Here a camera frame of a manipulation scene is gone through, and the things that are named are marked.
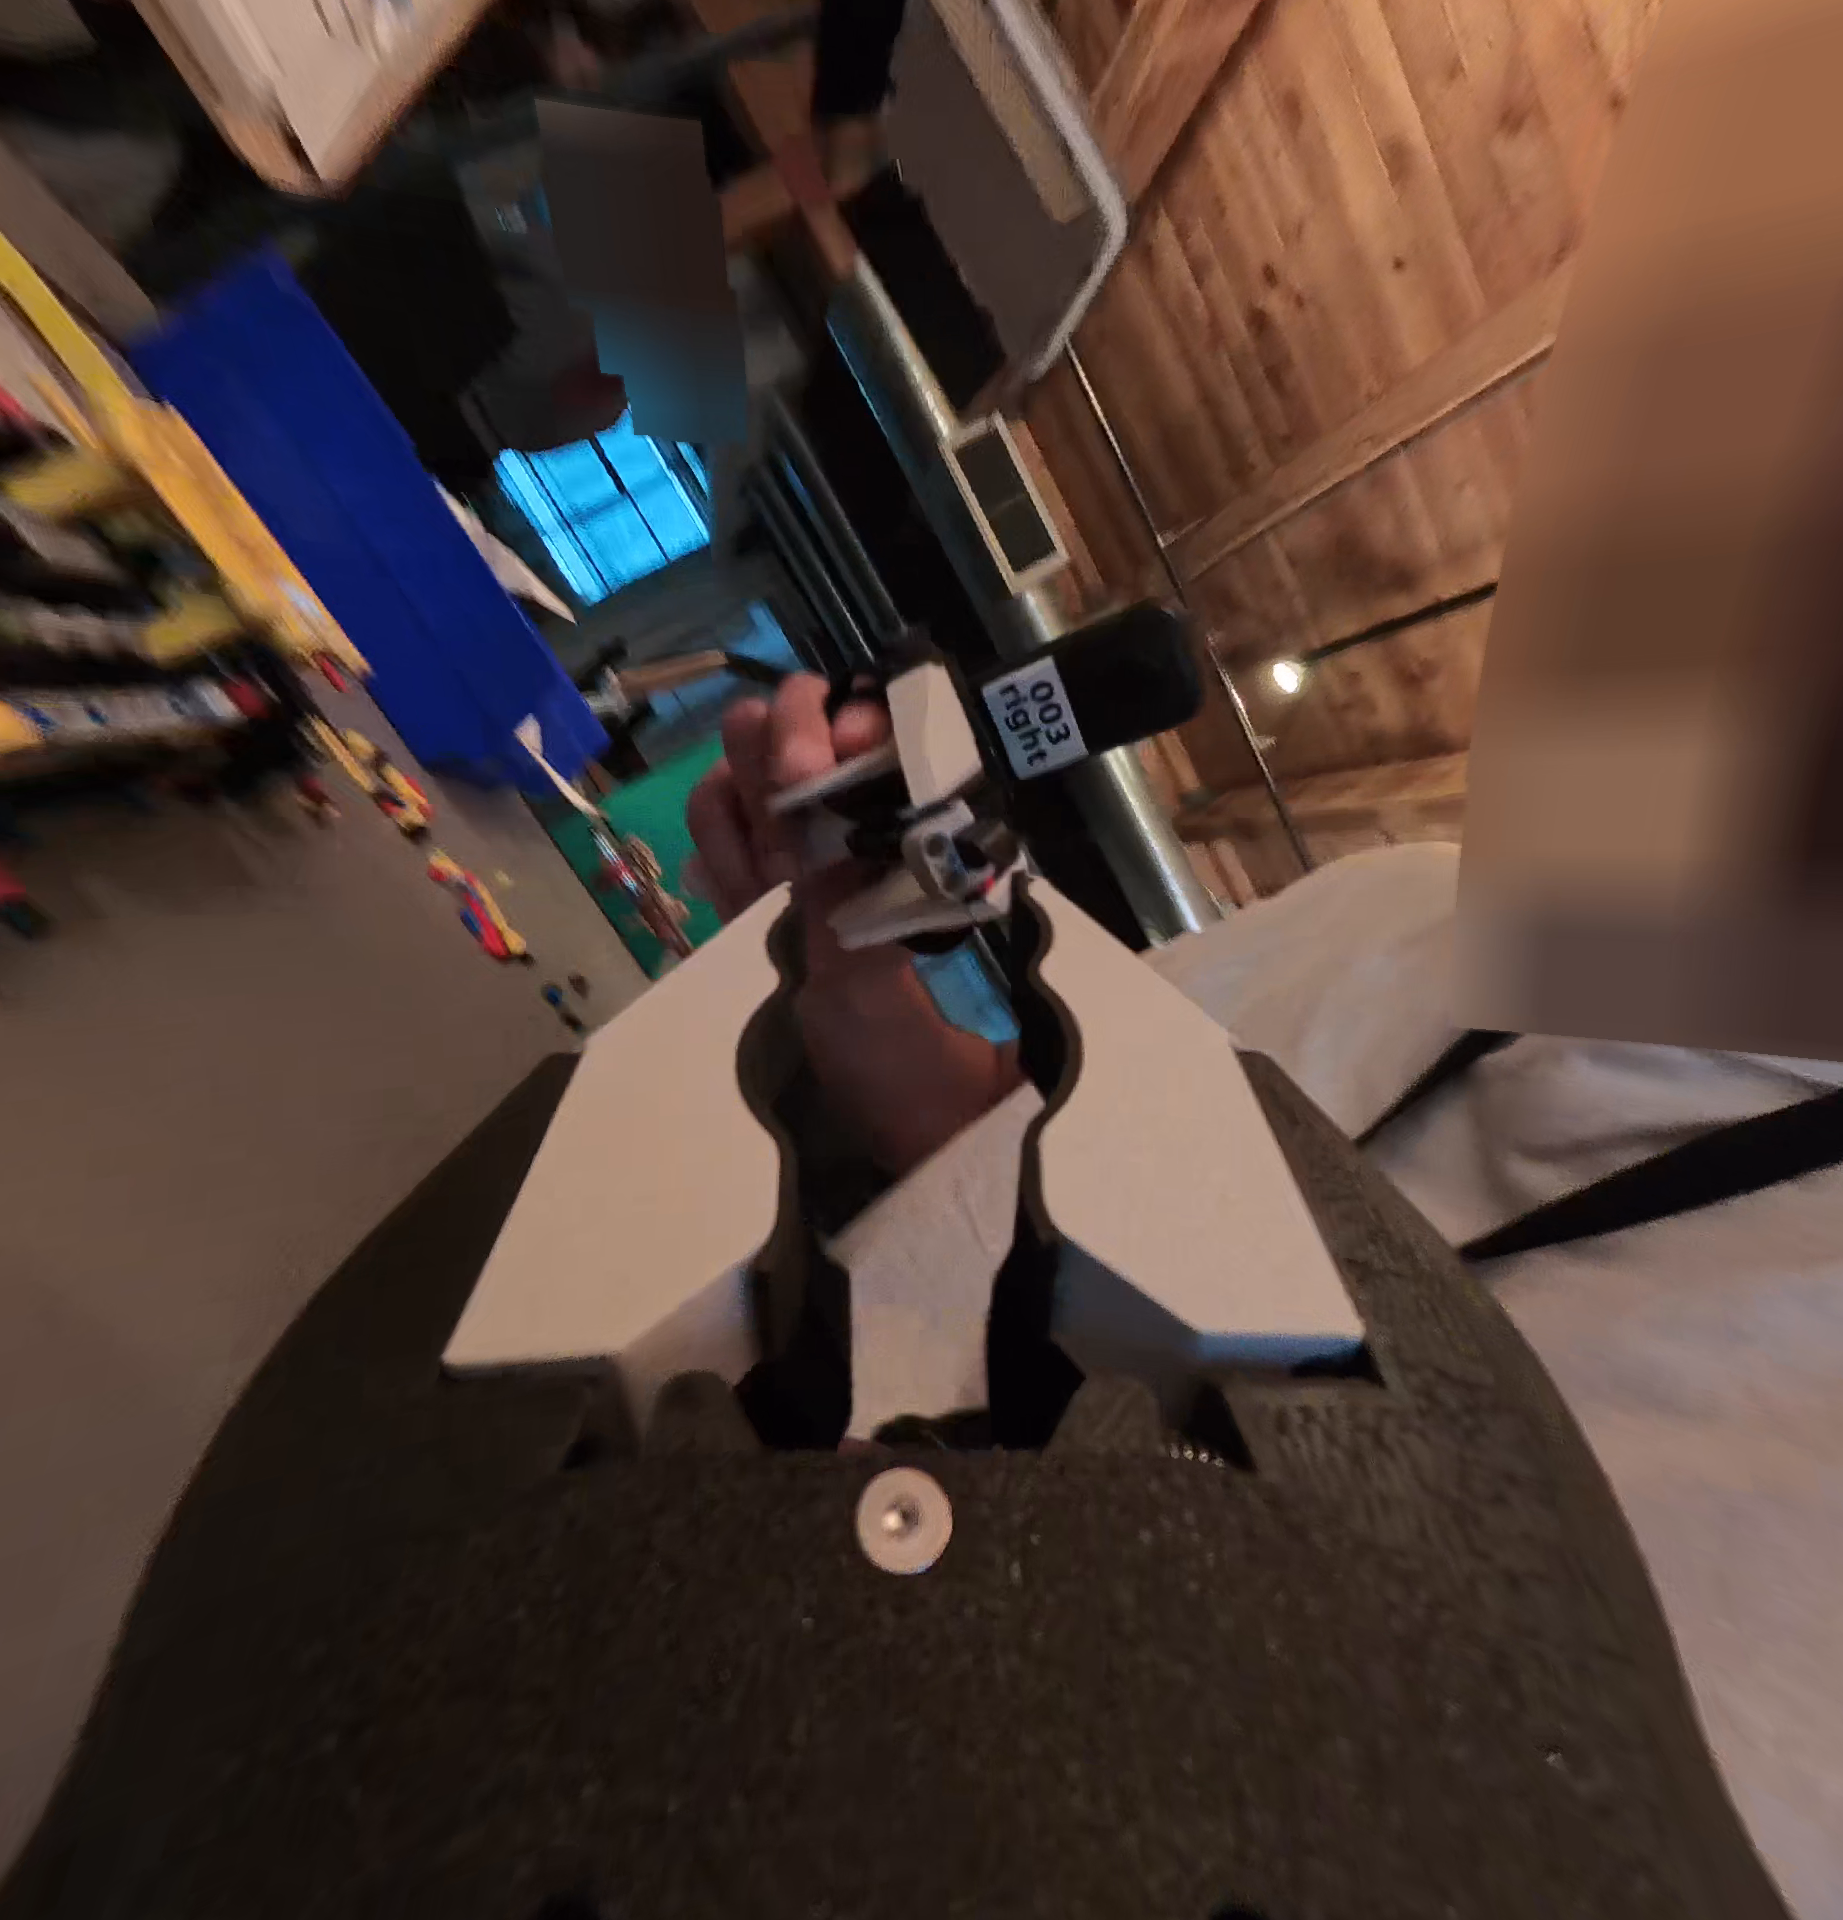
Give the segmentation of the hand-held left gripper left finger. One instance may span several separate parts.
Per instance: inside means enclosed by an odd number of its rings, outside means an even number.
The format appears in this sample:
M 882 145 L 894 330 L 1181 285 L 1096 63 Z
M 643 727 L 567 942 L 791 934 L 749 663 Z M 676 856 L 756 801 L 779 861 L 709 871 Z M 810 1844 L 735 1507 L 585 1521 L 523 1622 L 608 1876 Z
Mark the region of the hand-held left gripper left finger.
M 765 1446 L 842 1443 L 852 1279 L 780 1114 L 801 959 L 780 885 L 584 1044 L 443 1348 L 450 1378 L 601 1380 L 641 1434 L 672 1380 L 715 1377 Z

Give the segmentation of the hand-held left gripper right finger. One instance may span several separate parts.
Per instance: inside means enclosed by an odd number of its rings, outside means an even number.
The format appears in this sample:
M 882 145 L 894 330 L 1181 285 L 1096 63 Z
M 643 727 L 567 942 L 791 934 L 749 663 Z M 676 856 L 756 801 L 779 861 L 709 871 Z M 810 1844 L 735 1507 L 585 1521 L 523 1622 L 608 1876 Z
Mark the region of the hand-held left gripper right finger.
M 1089 1380 L 1167 1424 L 1227 1380 L 1365 1358 L 1365 1323 L 1225 1025 L 1044 878 L 1007 987 L 1040 1096 L 988 1303 L 988 1420 L 1044 1448 Z

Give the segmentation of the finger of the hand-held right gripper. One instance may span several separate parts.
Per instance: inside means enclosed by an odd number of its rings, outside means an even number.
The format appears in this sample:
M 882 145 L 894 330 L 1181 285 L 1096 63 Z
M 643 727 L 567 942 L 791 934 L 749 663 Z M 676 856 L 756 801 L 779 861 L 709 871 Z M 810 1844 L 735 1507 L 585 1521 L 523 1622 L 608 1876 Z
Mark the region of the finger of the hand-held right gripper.
M 829 933 L 842 949 L 916 945 L 1006 921 L 1020 868 L 1003 868 L 970 900 L 950 900 L 924 888 L 906 868 L 852 875 L 860 883 L 829 909 Z
M 981 747 L 945 660 L 921 660 L 894 675 L 885 712 L 905 788 L 902 820 L 920 823 L 985 781 Z

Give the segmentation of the grey toy connector piece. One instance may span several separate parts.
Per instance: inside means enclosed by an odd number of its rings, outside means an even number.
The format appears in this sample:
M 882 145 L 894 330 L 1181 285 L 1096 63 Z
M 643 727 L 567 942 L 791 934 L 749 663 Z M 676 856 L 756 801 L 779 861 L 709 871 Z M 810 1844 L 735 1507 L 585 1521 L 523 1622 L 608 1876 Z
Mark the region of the grey toy connector piece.
M 1012 848 L 1006 825 L 962 800 L 918 810 L 902 835 L 910 875 L 930 900 L 955 906 L 987 900 L 1010 871 Z

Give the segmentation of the yellow toy car model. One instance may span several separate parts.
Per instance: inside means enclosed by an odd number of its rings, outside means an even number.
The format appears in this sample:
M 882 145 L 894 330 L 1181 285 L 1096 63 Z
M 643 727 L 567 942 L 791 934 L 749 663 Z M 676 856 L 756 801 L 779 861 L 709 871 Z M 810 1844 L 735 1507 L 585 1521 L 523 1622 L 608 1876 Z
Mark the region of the yellow toy car model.
M 333 816 L 313 682 L 346 690 L 364 663 L 185 423 L 121 404 L 0 381 L 0 793 L 277 783 Z

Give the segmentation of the person's right hand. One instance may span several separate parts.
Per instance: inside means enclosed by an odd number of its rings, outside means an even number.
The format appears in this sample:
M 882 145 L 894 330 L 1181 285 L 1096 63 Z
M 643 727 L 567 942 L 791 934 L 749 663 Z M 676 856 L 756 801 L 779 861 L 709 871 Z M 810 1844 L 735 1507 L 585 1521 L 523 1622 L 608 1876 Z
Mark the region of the person's right hand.
M 905 948 L 844 949 L 829 916 L 856 878 L 814 868 L 798 829 L 772 810 L 785 788 L 879 750 L 885 712 L 831 706 L 823 678 L 790 675 L 727 707 L 720 757 L 689 807 L 687 883 L 720 921 L 787 883 L 804 930 L 795 989 L 801 1068 L 782 1097 L 810 1214 L 838 1232 L 1022 1087 L 1016 1044 L 943 1015 Z

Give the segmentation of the white air vent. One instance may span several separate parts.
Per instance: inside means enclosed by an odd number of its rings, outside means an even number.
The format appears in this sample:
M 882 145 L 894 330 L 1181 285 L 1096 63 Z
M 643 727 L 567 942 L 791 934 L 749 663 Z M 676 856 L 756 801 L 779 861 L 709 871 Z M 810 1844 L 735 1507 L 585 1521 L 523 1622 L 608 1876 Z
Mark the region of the white air vent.
M 943 468 L 1007 599 L 1024 599 L 1068 569 L 1068 542 L 1003 415 L 960 423 Z

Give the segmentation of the pile of colourful toy bricks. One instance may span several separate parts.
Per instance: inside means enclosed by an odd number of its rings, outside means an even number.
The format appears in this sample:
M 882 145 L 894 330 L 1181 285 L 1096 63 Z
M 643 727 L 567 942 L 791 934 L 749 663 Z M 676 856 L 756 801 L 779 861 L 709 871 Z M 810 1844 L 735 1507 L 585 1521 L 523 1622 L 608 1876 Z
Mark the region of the pile of colourful toy bricks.
M 584 1042 L 604 1015 L 614 934 L 539 813 L 507 788 L 421 767 L 385 724 L 315 713 L 296 732 L 315 762 L 299 781 L 308 815 L 333 823 L 342 779 L 343 797 L 398 835 L 470 945 Z

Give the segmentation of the blue lit window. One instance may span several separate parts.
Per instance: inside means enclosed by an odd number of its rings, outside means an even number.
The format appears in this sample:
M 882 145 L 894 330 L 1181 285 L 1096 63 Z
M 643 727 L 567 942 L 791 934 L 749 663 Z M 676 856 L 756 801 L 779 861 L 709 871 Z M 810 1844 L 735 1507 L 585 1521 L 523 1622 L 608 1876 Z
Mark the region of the blue lit window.
M 711 544 L 701 455 L 685 441 L 645 437 L 630 413 L 560 449 L 501 450 L 496 475 L 587 606 Z

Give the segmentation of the grey hanging light panel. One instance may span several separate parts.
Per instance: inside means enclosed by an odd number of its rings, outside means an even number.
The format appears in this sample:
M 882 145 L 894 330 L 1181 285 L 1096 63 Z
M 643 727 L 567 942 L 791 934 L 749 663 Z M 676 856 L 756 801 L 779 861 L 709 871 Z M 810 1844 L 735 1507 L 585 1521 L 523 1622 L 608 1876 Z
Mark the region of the grey hanging light panel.
M 1001 346 L 981 400 L 1051 374 L 1126 252 L 1126 196 L 1040 7 L 905 7 L 887 153 Z

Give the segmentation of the blue plastic bin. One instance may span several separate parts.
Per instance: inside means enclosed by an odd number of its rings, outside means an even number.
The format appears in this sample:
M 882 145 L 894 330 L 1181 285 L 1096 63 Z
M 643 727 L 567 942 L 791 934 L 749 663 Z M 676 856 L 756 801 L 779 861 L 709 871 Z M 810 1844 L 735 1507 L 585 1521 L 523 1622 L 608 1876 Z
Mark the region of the blue plastic bin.
M 124 354 L 358 648 L 421 766 L 545 793 L 547 766 L 574 781 L 598 758 L 598 715 L 277 255 L 201 287 Z M 520 739 L 527 721 L 542 763 Z

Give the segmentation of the person's white shirt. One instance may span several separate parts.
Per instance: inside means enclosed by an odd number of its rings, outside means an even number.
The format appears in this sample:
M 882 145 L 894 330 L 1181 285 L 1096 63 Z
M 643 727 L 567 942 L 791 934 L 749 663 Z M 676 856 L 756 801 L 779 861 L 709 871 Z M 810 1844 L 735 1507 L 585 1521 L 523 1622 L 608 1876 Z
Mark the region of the person's white shirt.
M 1457 850 L 1347 856 L 1150 966 L 1355 1135 L 1457 1038 Z M 1843 1065 L 1535 1038 L 1372 1161 L 1451 1245 Z M 1843 1917 L 1843 1168 L 1491 1266 L 1649 1563 L 1706 1735 L 1797 1917 Z

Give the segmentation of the instruction sheet on wooden stand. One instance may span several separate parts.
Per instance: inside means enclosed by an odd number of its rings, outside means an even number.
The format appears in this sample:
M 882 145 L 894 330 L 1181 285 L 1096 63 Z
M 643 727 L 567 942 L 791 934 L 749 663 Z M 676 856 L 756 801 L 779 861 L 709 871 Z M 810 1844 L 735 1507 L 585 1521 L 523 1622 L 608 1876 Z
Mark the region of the instruction sheet on wooden stand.
M 138 3 L 225 143 L 285 196 L 342 193 L 486 3 Z

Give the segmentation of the silver ventilation duct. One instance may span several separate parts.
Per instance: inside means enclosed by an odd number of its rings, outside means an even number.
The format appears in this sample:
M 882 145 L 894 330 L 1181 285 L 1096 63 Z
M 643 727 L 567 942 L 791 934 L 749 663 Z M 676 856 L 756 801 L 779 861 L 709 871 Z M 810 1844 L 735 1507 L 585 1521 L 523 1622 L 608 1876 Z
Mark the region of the silver ventilation duct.
M 981 642 L 970 658 L 1016 664 L 1068 636 L 1077 619 L 1063 614 L 1049 584 L 1006 587 L 1001 564 L 981 540 L 978 512 L 960 497 L 951 475 L 950 441 L 959 415 L 867 254 L 856 254 L 838 276 L 828 323 L 973 609 Z M 1146 945 L 1217 925 L 1217 905 L 1195 872 L 1131 749 L 1078 766 L 1059 783 L 1093 854 L 1081 856 L 1077 840 L 1059 843 L 1057 854 L 1041 861 L 1053 878 L 1070 872 L 1089 880 L 1111 878 L 1123 906 L 1109 916 L 1109 925 L 1138 930 Z

